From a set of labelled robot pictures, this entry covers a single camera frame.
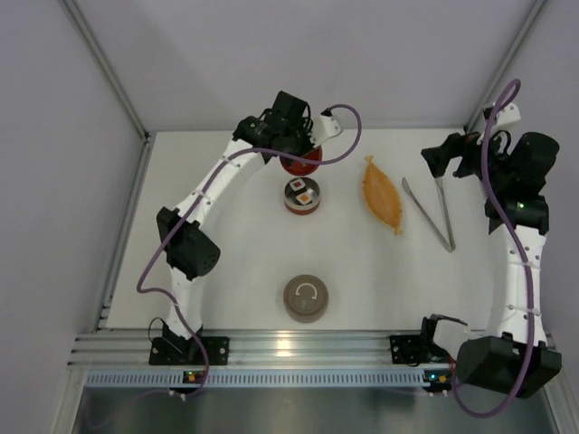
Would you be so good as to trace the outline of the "sushi roll red centre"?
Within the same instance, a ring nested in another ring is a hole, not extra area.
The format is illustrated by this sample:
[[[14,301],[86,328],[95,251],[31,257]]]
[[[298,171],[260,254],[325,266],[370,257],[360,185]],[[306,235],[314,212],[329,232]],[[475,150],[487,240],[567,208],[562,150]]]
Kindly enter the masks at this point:
[[[303,179],[295,178],[289,182],[289,187],[292,192],[300,194],[307,188],[307,185],[305,184]]]

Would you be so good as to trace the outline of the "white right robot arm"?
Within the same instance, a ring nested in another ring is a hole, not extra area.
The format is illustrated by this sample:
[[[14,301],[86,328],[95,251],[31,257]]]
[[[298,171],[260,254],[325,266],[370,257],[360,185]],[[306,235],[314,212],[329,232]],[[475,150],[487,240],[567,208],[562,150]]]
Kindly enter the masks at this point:
[[[517,377],[520,399],[531,397],[559,374],[560,353],[550,350],[540,309],[540,261],[549,230],[549,209],[541,190],[560,146],[551,137],[527,132],[513,147],[489,142],[489,182],[502,212],[486,202],[493,295],[482,335],[456,318],[431,315],[432,344],[456,363],[461,383],[510,393]]]

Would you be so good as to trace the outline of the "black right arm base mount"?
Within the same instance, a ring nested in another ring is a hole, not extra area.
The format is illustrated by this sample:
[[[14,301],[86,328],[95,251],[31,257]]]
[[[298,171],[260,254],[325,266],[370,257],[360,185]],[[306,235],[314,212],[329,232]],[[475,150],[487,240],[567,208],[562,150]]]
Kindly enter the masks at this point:
[[[394,364],[418,366],[423,363],[449,363],[450,355],[427,335],[390,335]]]

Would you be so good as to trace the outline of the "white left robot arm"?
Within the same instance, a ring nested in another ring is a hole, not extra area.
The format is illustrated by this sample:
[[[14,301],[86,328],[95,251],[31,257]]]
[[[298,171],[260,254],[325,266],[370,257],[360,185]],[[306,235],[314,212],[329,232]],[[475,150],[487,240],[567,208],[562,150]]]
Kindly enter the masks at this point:
[[[312,118],[306,101],[281,91],[271,108],[238,124],[210,174],[181,203],[158,212],[175,299],[162,332],[170,361],[188,363],[199,350],[204,276],[221,256],[211,234],[226,202],[270,161],[270,150],[317,161],[317,149],[340,132],[330,110]]]

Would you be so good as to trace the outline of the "red round lid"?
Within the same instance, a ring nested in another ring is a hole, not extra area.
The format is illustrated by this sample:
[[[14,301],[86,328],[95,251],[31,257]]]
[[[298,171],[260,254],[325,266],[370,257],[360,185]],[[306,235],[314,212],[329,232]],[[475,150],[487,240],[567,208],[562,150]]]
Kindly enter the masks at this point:
[[[308,176],[318,169],[318,162],[322,160],[322,157],[323,150],[318,147],[303,156],[304,159],[314,161],[314,164],[291,160],[286,157],[280,158],[280,164],[286,172],[293,176]]]

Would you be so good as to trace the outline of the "beige band metal container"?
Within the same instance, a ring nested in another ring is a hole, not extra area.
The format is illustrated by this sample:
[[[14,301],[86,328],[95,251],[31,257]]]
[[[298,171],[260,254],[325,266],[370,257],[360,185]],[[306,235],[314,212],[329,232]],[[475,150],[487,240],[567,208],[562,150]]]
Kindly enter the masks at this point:
[[[325,313],[325,309],[319,310],[311,310],[311,311],[304,311],[304,310],[294,310],[291,308],[286,309],[287,314],[291,319],[294,321],[301,323],[301,324],[310,324],[318,321]]]

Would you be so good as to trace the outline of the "red band metal container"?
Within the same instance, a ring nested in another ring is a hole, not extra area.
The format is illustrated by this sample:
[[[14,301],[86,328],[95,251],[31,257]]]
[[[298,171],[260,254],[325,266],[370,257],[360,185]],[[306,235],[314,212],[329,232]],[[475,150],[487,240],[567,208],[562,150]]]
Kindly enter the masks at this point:
[[[290,179],[284,187],[283,202],[287,210],[297,215],[315,212],[321,203],[318,183],[306,176]]]

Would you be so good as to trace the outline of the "sushi roll orange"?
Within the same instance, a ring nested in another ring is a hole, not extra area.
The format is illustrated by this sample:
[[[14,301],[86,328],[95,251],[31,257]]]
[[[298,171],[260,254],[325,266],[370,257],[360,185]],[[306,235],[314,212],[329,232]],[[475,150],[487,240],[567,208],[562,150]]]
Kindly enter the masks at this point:
[[[296,194],[296,201],[300,206],[308,206],[314,202],[314,196],[311,191],[305,191],[300,194]]]

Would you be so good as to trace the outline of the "brown round lid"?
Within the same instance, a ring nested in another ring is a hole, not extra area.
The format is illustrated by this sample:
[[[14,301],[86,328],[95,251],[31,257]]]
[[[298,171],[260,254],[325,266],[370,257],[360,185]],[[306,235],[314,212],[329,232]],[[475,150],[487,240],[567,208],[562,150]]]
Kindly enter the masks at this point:
[[[292,278],[283,290],[285,309],[327,310],[329,293],[326,284],[312,275],[298,275]]]

